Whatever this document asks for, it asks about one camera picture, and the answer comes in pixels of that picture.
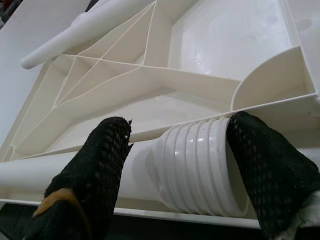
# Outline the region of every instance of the dark floor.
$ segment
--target dark floor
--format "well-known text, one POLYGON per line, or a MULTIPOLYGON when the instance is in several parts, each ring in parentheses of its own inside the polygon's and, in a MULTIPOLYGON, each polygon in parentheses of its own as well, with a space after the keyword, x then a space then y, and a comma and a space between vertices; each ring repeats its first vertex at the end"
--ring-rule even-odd
MULTIPOLYGON (((14 233, 20 240, 20 226, 36 208, 6 204, 0 211, 0 230, 5 235, 14 233)), ((113 217, 107 240, 263 240, 262 232, 256 229, 186 223, 150 218, 113 217)))

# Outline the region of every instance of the white plastic tray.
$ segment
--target white plastic tray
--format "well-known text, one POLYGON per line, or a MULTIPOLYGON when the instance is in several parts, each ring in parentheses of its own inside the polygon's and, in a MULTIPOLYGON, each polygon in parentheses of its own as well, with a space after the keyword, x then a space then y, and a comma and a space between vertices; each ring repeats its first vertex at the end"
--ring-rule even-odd
MULTIPOLYGON (((77 55, 47 63, 1 161, 77 151, 108 116, 133 119, 136 142, 245 109, 320 165, 311 47, 320 45, 301 45, 286 0, 155 1, 77 55)), ((0 188, 0 198, 38 204, 42 193, 0 188)), ((121 215, 258 227, 256 220, 172 213, 152 201, 119 199, 117 206, 121 215)))

